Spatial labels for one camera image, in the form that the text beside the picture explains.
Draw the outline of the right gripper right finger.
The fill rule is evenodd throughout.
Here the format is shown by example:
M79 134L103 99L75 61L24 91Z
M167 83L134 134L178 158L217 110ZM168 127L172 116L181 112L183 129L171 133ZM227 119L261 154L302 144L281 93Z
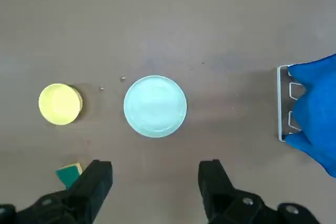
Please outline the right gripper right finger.
M304 206L285 202L271 209L256 194L233 186L220 161L201 161L198 186L208 223L319 223Z

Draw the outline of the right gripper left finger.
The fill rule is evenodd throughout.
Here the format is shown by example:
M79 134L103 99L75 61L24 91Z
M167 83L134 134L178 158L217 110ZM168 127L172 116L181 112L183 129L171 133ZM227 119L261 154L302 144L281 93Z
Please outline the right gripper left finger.
M46 194L21 211L2 204L1 223L93 223L112 184L112 163L96 159L66 190Z

